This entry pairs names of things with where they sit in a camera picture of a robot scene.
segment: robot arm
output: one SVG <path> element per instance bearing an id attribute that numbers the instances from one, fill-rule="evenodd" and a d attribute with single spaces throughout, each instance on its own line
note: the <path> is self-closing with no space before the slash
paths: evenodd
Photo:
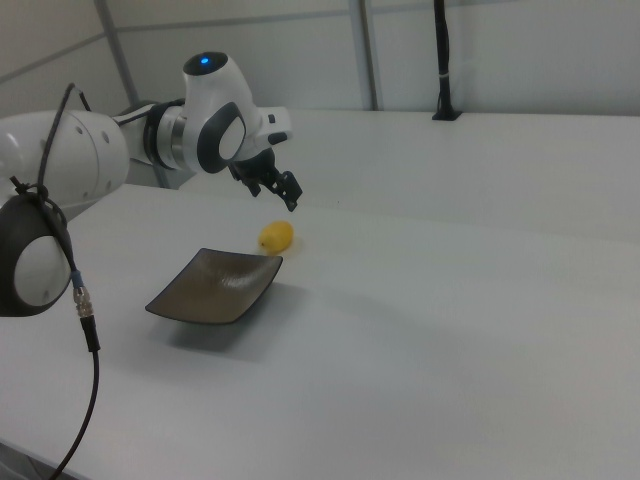
<path id="1" fill-rule="evenodd" d="M 271 149 L 291 138 L 287 110 L 256 107 L 240 69 L 224 53 L 196 55 L 183 72 L 184 101 L 145 105 L 114 119 L 131 157 L 170 170 L 218 173 L 228 167 L 254 196 L 263 185 L 293 211 L 302 190 L 293 174 L 275 168 Z"/>
<path id="2" fill-rule="evenodd" d="M 196 55 L 183 71 L 184 102 L 146 105 L 115 118 L 88 111 L 62 115 L 44 184 L 65 213 L 122 185 L 130 158 L 193 172 L 229 168 L 254 196 L 263 185 L 290 211 L 296 208 L 302 190 L 293 174 L 278 172 L 271 149 L 291 137 L 286 109 L 256 107 L 240 69 L 224 53 Z M 41 313 L 69 282 L 64 253 L 33 197 L 16 195 L 10 181 L 37 182 L 55 114 L 0 119 L 0 316 Z"/>

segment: white wall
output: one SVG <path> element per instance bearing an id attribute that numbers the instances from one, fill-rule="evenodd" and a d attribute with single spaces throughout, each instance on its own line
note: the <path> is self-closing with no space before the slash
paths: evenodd
<path id="1" fill-rule="evenodd" d="M 384 108 L 434 110 L 432 1 L 371 2 Z M 640 1 L 448 0 L 447 5 L 456 107 L 640 114 Z"/>
<path id="2" fill-rule="evenodd" d="M 3 0 L 0 45 L 0 117 L 56 109 L 70 82 L 96 111 L 128 105 L 93 2 Z"/>
<path id="3" fill-rule="evenodd" d="M 184 95 L 205 49 L 238 62 L 256 102 L 370 108 L 357 0 L 109 0 L 141 97 Z M 438 93 L 431 0 L 367 0 L 381 105 L 429 110 Z M 640 1 L 447 0 L 456 107 L 640 114 Z"/>
<path id="4" fill-rule="evenodd" d="M 182 66 L 206 50 L 240 66 L 258 105 L 369 108 L 347 0 L 110 0 L 141 98 L 184 97 Z"/>

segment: lemon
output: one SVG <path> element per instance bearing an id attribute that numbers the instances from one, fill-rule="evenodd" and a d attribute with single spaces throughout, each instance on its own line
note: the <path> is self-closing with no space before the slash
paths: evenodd
<path id="1" fill-rule="evenodd" d="M 275 255 L 289 248 L 292 240 L 293 227 L 289 222 L 280 220 L 262 229 L 258 244 L 268 255 Z"/>

